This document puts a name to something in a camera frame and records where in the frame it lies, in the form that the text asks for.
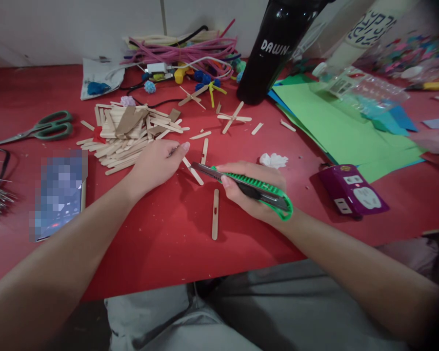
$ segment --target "fingernail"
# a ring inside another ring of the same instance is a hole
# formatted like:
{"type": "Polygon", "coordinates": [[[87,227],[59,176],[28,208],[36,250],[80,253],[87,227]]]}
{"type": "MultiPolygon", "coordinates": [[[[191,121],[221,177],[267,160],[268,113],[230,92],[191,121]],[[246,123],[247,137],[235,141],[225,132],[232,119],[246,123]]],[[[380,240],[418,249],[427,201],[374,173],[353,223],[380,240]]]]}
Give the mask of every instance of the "fingernail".
{"type": "Polygon", "coordinates": [[[225,188],[229,187],[229,178],[227,176],[222,175],[221,182],[223,182],[223,187],[225,187],[225,188]]]}
{"type": "Polygon", "coordinates": [[[184,148],[185,151],[189,151],[189,149],[190,149],[190,143],[189,143],[189,142],[183,143],[183,144],[182,144],[182,147],[184,148]]]}

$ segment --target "scissors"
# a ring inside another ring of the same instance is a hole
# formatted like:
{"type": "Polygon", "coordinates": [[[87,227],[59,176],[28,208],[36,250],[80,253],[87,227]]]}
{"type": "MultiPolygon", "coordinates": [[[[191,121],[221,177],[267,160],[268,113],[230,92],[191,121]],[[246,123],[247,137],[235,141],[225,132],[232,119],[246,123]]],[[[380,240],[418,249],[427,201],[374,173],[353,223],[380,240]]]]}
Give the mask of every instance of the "scissors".
{"type": "Polygon", "coordinates": [[[245,175],[235,173],[222,173],[216,167],[208,167],[198,162],[192,162],[192,168],[202,172],[221,183],[221,176],[228,176],[233,179],[239,189],[248,197],[263,202],[275,211],[283,221],[287,221],[293,214],[293,204],[289,197],[280,189],[262,181],[249,178],[245,175]]]}
{"type": "Polygon", "coordinates": [[[47,141],[66,138],[73,131],[71,121],[73,121],[73,117],[68,111],[55,112],[41,119],[32,129],[0,141],[0,145],[28,137],[36,137],[39,140],[47,141]]]}

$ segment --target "person's left hand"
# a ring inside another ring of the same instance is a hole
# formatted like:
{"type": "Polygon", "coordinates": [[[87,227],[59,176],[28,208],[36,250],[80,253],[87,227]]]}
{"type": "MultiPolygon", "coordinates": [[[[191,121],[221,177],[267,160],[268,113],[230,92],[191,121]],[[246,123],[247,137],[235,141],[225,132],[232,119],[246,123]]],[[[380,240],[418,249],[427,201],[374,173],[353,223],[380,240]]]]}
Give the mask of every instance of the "person's left hand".
{"type": "Polygon", "coordinates": [[[132,171],[123,180],[135,200],[140,200],[147,192],[172,177],[189,148],[189,142],[182,145],[173,140],[149,143],[141,152],[132,171]]]}

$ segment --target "forearm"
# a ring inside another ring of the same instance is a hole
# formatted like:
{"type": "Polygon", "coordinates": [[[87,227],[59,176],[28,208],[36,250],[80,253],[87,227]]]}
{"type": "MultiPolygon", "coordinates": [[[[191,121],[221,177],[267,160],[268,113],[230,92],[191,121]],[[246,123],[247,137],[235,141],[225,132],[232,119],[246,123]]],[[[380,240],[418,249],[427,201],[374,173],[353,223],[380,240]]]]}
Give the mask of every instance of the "forearm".
{"type": "Polygon", "coordinates": [[[79,303],[136,201],[124,179],[0,281],[1,350],[17,343],[34,349],[53,335],[79,303]]]}
{"type": "Polygon", "coordinates": [[[393,335],[413,345],[422,341],[438,312],[438,285],[299,210],[277,229],[393,335]]]}

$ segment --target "pile of popsicle sticks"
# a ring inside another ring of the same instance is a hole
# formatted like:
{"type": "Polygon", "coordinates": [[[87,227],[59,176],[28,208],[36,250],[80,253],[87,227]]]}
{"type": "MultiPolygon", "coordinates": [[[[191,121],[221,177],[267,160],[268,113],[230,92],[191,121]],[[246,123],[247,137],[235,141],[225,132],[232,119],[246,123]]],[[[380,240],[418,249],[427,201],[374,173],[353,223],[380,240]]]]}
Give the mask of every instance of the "pile of popsicle sticks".
{"type": "MultiPolygon", "coordinates": [[[[77,142],[83,150],[96,152],[94,156],[103,166],[110,168],[105,173],[107,176],[135,164],[144,147],[153,140],[161,139],[168,133],[182,134],[190,130],[180,126],[180,112],[175,109],[168,115],[147,106],[111,104],[97,104],[95,107],[96,124],[102,126],[100,137],[106,143],[93,141],[93,138],[77,142]]],[[[81,123],[94,130],[86,121],[81,123]]]]}

